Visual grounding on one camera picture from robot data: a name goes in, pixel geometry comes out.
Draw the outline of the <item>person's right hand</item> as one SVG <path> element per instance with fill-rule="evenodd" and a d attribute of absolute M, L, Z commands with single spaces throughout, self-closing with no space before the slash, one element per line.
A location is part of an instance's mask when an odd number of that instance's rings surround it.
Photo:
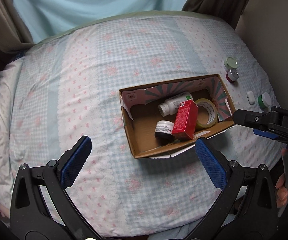
<path fill-rule="evenodd" d="M 281 174 L 275 185 L 276 191 L 276 205 L 281 208 L 286 205 L 288 200 L 288 190 L 285 187 L 285 173 Z"/>

